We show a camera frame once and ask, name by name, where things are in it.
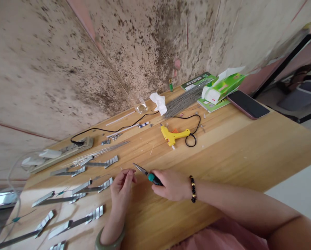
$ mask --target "book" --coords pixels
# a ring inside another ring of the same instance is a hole
[[[193,88],[194,86],[198,85],[199,83],[201,83],[202,81],[213,81],[214,79],[216,79],[216,77],[208,72],[204,72],[203,74],[195,77],[194,79],[183,83],[181,85],[182,89],[184,91],[187,91],[191,88]],[[219,101],[216,105],[210,103],[209,101],[206,101],[204,98],[199,98],[197,100],[197,102],[204,108],[206,109],[207,112],[212,113],[214,111],[216,111],[217,109],[226,106],[227,104],[229,104],[229,100],[227,100],[227,98],[222,99],[221,101]]]

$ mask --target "black cable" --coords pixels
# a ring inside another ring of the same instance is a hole
[[[189,117],[173,116],[173,118],[181,118],[181,119],[189,119],[189,118],[194,117],[194,116],[198,116],[198,117],[199,117],[199,122],[198,122],[197,128],[196,128],[196,130],[195,130],[193,133],[190,133],[190,134],[185,138],[185,144],[186,144],[188,147],[191,147],[191,148],[194,147],[194,146],[196,146],[196,144],[197,144],[197,139],[196,139],[196,137],[195,137],[193,134],[197,132],[197,129],[198,129],[198,127],[199,127],[199,124],[200,124],[200,121],[201,121],[200,115],[197,115],[197,114],[196,114],[196,115],[192,115],[192,116],[189,116]],[[190,146],[190,145],[187,143],[187,139],[188,139],[189,136],[192,136],[192,137],[195,139],[195,144],[192,145],[192,146]]]
[[[157,113],[159,113],[159,111],[158,111],[158,112],[155,112],[155,113],[153,113],[153,114],[144,114],[139,120],[137,120],[137,121],[136,121],[135,123],[133,123],[131,126],[136,125],[137,122],[139,122],[139,121],[140,121],[141,119],[143,119],[145,116],[147,116],[147,115],[155,115],[155,114],[157,114]],[[102,131],[105,131],[105,132],[116,133],[116,132],[119,132],[120,130],[122,130],[122,129],[124,129],[124,128],[131,127],[131,126],[122,127],[122,128],[120,128],[119,130],[117,130],[117,131],[104,130],[104,129],[102,129],[102,128],[90,128],[90,129],[88,129],[88,130],[85,130],[85,131],[83,131],[83,132],[81,132],[81,133],[79,133],[79,134],[76,134],[76,135],[72,136],[71,139],[70,139],[70,141],[71,141],[72,143],[74,143],[75,145],[77,145],[77,146],[82,146],[82,145],[84,144],[84,142],[77,142],[77,141],[74,141],[74,140],[72,140],[72,139],[73,139],[74,137],[78,136],[78,135],[81,135],[81,134],[83,134],[83,133],[86,133],[86,132],[88,132],[88,131],[90,131],[90,130],[94,130],[94,129],[102,130]]]
[[[74,136],[70,139],[70,141],[71,141],[72,143],[76,144],[77,146],[82,146],[82,145],[84,144],[84,142],[77,142],[77,141],[73,141],[72,139],[73,139],[74,137],[78,136],[78,135],[81,135],[81,134],[83,134],[83,133],[86,133],[86,132],[88,132],[88,131],[90,131],[90,130],[94,130],[94,129],[95,129],[95,130],[102,130],[102,131],[106,131],[106,132],[111,132],[111,133],[116,133],[116,132],[119,132],[120,130],[122,130],[122,129],[124,129],[124,128],[131,127],[131,126],[133,126],[133,125],[136,125],[137,122],[139,122],[141,119],[143,119],[143,118],[144,118],[145,116],[147,116],[147,115],[155,115],[155,114],[157,114],[157,113],[159,113],[159,111],[158,111],[158,112],[155,112],[155,113],[152,113],[152,114],[145,114],[145,115],[143,115],[139,120],[137,120],[135,123],[133,123],[132,125],[122,127],[122,128],[120,128],[120,129],[118,129],[118,130],[116,130],[116,131],[105,130],[105,129],[102,129],[102,128],[90,128],[90,129],[85,130],[85,131],[83,131],[83,132],[81,132],[81,133],[79,133],[79,134],[74,135]],[[199,127],[199,124],[200,124],[200,121],[201,121],[200,115],[192,115],[192,116],[189,116],[189,117],[173,116],[173,118],[180,118],[180,119],[190,119],[190,118],[192,118],[192,117],[194,117],[194,116],[198,116],[198,117],[199,117],[199,122],[198,122],[197,128],[196,128],[196,130],[195,130],[193,133],[190,133],[190,134],[185,138],[185,144],[186,144],[188,147],[191,147],[191,148],[194,147],[194,146],[196,146],[196,144],[197,144],[197,139],[196,139],[196,137],[195,137],[193,134],[197,132],[197,129],[198,129],[198,127]],[[187,138],[188,138],[189,136],[192,136],[192,137],[195,139],[195,144],[192,145],[192,146],[190,146],[190,145],[187,143]]]

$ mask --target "hand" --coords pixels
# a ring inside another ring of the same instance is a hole
[[[110,185],[112,210],[118,218],[124,218],[131,198],[131,184],[137,183],[134,169],[122,170]]]
[[[153,185],[152,189],[157,195],[172,201],[190,199],[192,197],[190,178],[171,169],[151,171],[163,186]]]

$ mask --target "wire cutters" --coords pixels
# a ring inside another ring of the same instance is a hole
[[[145,169],[143,169],[141,166],[137,165],[136,163],[133,163],[133,165],[137,169],[139,169],[144,175],[146,175],[148,177],[149,181],[153,182],[155,185],[163,186],[163,184],[161,183],[160,179],[158,177],[156,177],[154,174],[148,173]]]

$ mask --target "yellow glue gun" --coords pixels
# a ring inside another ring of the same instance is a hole
[[[160,123],[160,126],[161,126],[161,132],[163,134],[163,137],[165,138],[165,140],[168,140],[168,145],[170,147],[175,145],[175,139],[187,137],[190,135],[189,129],[186,129],[185,131],[183,131],[181,133],[171,133],[171,132],[169,132],[168,128],[163,126],[161,123]]]

